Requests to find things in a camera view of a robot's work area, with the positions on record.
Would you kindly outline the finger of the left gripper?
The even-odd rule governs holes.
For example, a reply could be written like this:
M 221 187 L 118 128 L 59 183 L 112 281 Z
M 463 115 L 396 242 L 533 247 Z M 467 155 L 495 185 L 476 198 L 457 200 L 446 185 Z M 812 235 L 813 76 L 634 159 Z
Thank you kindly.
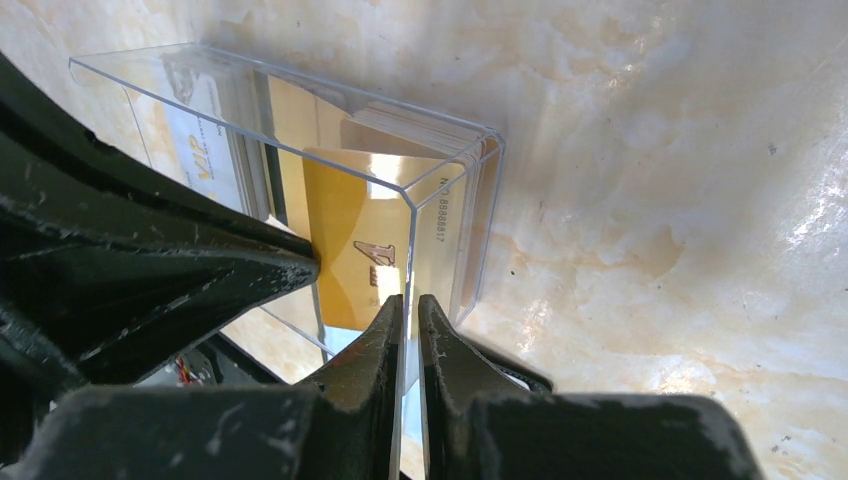
M 315 257 L 309 241 L 230 210 L 99 140 L 6 56 L 1 57 L 1 132 L 99 191 L 308 259 Z
M 309 244 L 110 200 L 1 198 L 1 360 L 34 385 L 128 384 L 248 310 L 313 283 Z

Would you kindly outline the clear plastic card box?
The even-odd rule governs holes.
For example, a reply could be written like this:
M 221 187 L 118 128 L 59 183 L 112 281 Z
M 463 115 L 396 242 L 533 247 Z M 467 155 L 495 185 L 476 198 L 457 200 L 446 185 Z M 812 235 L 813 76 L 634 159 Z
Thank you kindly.
M 480 289 L 503 150 L 493 129 L 211 46 L 77 56 L 130 100 L 147 164 L 306 239 L 316 281 L 259 308 L 324 356 L 400 294 L 462 322 Z

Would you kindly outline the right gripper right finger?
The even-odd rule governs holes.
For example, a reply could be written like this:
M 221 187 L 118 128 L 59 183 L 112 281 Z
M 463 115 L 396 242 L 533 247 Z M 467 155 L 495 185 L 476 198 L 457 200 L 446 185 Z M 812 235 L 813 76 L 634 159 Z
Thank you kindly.
M 439 342 L 460 336 L 437 299 L 418 301 L 431 479 L 758 479 L 733 417 L 694 395 L 539 394 L 446 375 Z

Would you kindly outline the gold credit card stack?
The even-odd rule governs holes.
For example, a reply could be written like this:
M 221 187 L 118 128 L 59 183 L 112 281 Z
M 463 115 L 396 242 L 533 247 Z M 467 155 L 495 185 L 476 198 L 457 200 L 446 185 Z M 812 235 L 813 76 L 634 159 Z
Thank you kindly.
M 407 288 L 449 299 L 492 133 L 387 101 L 270 78 L 289 227 L 321 267 L 322 322 L 364 330 Z

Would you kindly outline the black card holder wallet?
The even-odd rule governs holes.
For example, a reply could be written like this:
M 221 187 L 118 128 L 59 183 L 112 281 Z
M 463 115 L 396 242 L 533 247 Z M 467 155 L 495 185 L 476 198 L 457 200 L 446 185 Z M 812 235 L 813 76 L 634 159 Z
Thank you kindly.
M 438 364 L 446 375 L 472 379 L 473 386 L 492 386 L 498 372 L 512 378 L 525 390 L 545 395 L 553 393 L 553 382 L 545 375 L 472 339 L 448 335 L 436 350 L 432 354 L 434 364 Z

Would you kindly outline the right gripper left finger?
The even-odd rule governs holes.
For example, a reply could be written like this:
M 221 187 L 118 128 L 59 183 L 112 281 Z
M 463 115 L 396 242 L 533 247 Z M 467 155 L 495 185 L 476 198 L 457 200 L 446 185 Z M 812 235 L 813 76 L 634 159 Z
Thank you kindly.
M 396 479 L 404 301 L 293 385 L 98 386 L 65 397 L 20 479 Z

